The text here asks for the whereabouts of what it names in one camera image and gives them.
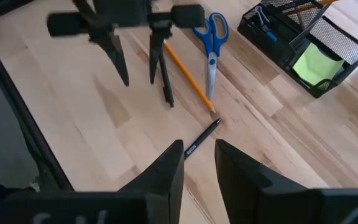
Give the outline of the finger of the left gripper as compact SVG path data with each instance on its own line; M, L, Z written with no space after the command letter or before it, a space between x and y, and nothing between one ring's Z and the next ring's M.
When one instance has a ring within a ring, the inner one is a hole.
M129 86L129 74L119 36L115 35L113 31L92 30L89 33L89 41L99 45L104 50L125 86Z
M155 72L162 52L163 41L167 38L166 29L153 29L150 35L150 49L149 49L149 75L150 83L154 84Z

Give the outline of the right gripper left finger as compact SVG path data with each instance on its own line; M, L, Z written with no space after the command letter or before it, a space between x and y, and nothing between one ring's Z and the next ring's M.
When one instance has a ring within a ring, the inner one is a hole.
M183 141L176 140L116 192L18 192L0 202L0 224L179 224Z

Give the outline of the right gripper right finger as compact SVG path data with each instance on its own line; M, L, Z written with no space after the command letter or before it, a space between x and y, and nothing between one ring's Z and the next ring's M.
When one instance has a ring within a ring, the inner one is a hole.
M358 189L307 188L223 139L215 163L230 224L358 224Z

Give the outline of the black pen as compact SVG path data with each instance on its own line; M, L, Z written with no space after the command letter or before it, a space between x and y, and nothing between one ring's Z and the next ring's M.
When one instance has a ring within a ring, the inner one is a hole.
M218 118L213 121L197 138L196 140L184 151L184 158L187 159L189 156L195 152L195 150L200 146L200 144L219 126L222 118Z
M173 98L172 88L170 85L170 80L168 77L167 66L165 63L165 58L163 56L163 52L160 53L159 62L160 62L160 68L161 68L163 84L164 84L163 94L165 97L165 101L170 105L171 108L173 108L174 107L174 98Z

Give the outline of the orange pencil with eraser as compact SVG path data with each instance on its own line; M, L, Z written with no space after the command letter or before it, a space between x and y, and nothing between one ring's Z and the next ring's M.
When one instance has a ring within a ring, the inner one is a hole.
M173 49L167 44L166 41L163 42L164 49L168 52L169 56L173 59L176 66L182 71L185 78L188 80L190 85L193 87L194 91L198 94L198 96L201 98L203 103L206 105L206 107L210 110L212 113L216 113L216 110L212 104L212 102L207 98L204 91L201 89L201 87L197 84L196 80L192 77L190 72L186 69L182 61L178 58L178 56L175 54Z

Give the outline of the blue-handled scissors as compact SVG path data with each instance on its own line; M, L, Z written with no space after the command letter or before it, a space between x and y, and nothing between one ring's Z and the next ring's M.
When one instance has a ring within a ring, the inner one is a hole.
M223 35L218 35L217 21L223 25ZM217 62L220 56L221 46L225 44L229 37L229 26L226 18L220 12L213 12L208 19L204 20L206 27L205 32L199 31L197 28L192 28L192 31L197 38L204 44L206 56L208 58L208 84L207 94L208 100L213 99L214 85L216 83Z

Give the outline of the green sticky note pad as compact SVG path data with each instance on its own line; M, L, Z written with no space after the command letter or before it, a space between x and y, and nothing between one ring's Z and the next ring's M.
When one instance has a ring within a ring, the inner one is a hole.
M294 71L305 82L316 85L325 79L332 80L340 71L344 59L335 60L310 43L293 66Z

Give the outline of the black mesh desk organizer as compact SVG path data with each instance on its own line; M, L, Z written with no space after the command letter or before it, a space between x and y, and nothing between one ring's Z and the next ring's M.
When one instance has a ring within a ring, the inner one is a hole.
M318 1L320 0L261 0L242 15L237 28L240 34L315 98L337 87L358 66L358 40L324 15L330 5L284 15L285 12ZM270 20L269 27L278 39L276 43L260 29L255 15L256 6L261 6ZM342 68L332 80L325 79L311 85L294 71L294 64L310 43L332 59L344 59Z

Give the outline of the black aluminium table frame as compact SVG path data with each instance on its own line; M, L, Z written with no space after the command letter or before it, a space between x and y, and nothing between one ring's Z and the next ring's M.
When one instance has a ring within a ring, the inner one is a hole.
M7 14L33 0L0 0L0 16ZM72 190L72 186L58 164L48 143L41 133L6 68L0 62L0 89L14 113L26 144L26 149L35 162L39 176L37 182L42 187L58 190Z

